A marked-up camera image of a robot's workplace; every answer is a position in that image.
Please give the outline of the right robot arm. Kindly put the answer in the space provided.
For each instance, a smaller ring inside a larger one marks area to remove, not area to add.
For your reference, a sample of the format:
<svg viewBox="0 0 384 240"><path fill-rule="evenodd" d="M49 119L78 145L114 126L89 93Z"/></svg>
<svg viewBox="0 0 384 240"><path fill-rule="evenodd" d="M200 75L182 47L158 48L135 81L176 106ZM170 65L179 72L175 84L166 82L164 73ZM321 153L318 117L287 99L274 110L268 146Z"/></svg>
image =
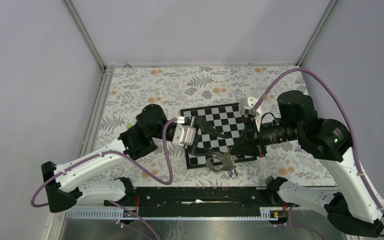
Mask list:
<svg viewBox="0 0 384 240"><path fill-rule="evenodd" d="M262 123L257 99L244 97L238 107L244 117L244 130L230 149L233 156L263 157L268 145L297 141L328 170L339 191L324 193L300 186L284 177L265 180L267 201L273 206L283 202L315 211L347 235L378 238L384 229L384 199L371 197L358 173L352 138L343 123L317 115L310 96L298 90L283 92L277 99L280 117Z"/></svg>

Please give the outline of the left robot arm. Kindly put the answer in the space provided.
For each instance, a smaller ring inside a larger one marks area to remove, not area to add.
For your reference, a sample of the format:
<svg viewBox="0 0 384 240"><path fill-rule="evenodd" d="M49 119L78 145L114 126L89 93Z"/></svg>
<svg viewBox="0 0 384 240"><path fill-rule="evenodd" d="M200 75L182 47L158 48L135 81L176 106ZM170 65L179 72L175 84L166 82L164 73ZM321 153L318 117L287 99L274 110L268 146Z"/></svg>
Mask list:
<svg viewBox="0 0 384 240"><path fill-rule="evenodd" d="M127 160L160 184L169 186L174 180L169 142L189 149L196 156L221 154L219 150L198 146L202 134L226 138L205 117L179 116L169 120L160 105L149 104L136 116L136 123L132 127L104 147L67 163L43 163L43 184L33 194L30 204L34 208L48 207L51 213L60 213L80 202L90 201L119 201L128 206L135 200L135 192L128 178L95 183L87 181ZM162 140L168 180L158 178L137 162L157 150L155 139Z"/></svg>

